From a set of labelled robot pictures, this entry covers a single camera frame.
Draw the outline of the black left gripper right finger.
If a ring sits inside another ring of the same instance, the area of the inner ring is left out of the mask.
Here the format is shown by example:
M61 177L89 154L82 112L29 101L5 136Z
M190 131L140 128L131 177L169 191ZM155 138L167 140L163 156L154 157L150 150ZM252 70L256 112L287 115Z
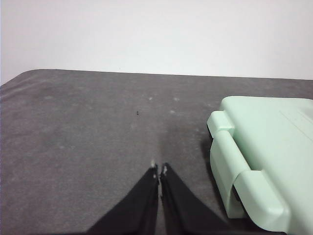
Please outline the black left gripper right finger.
M188 188L168 163L160 174L169 235L230 235L231 228Z

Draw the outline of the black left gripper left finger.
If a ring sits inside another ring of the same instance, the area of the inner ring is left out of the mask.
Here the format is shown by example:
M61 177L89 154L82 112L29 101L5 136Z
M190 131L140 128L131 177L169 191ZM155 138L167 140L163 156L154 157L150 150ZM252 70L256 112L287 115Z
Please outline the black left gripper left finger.
M154 235L158 210L158 167L151 166L110 211L101 217L88 235Z

